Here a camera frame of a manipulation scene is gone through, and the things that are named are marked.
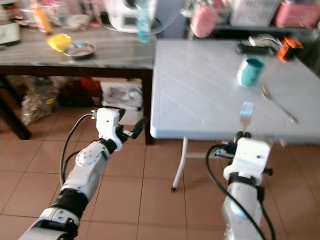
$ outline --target spoon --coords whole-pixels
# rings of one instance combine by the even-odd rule
[[[273,102],[275,105],[277,105],[279,108],[281,108],[281,109],[288,115],[288,117],[290,118],[291,122],[293,122],[293,123],[295,123],[295,124],[298,124],[298,123],[299,123],[298,120],[297,120],[290,112],[288,112],[283,106],[281,106],[281,105],[272,97],[269,89],[268,89],[265,85],[261,84],[261,90],[262,90],[263,96],[264,96],[266,99],[272,101],[272,102]]]

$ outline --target shelf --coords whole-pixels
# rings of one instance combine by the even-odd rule
[[[311,33],[315,28],[305,27],[276,27],[275,25],[270,26],[231,26],[230,24],[219,24],[214,27],[215,31],[229,30],[229,31],[256,31],[256,32],[282,32],[282,33]]]

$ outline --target metal bowl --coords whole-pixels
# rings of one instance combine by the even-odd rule
[[[96,51],[96,46],[90,42],[78,42],[70,44],[64,54],[74,59],[83,59],[92,55]]]

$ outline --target white basket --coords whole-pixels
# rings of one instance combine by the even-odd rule
[[[232,26],[268,27],[280,0],[233,0],[231,1]]]

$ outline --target table leg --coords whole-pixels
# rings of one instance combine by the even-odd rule
[[[3,83],[5,89],[11,94],[11,96],[14,98],[16,103],[20,106],[21,105],[21,97],[16,92],[16,90],[11,86],[10,82],[7,80],[5,75],[0,75],[0,81]]]
[[[172,192],[175,192],[177,190],[179,179],[181,177],[182,171],[184,170],[184,167],[185,167],[185,164],[187,161],[187,153],[188,153],[188,138],[184,137],[183,138],[183,145],[182,145],[181,160],[180,160],[180,164],[179,164],[178,170],[176,171],[176,175],[174,177],[174,181],[172,184],[172,188],[171,188]]]
[[[152,81],[153,71],[148,70],[141,73],[142,92],[143,92],[143,116],[148,118],[148,124],[144,128],[145,144],[152,145],[154,138],[150,134],[151,122],[151,99],[152,99]]]
[[[11,128],[11,130],[22,140],[27,140],[30,138],[31,133],[23,125],[23,123],[17,118],[14,112],[10,109],[7,103],[3,100],[0,95],[0,113],[1,118],[5,123]]]

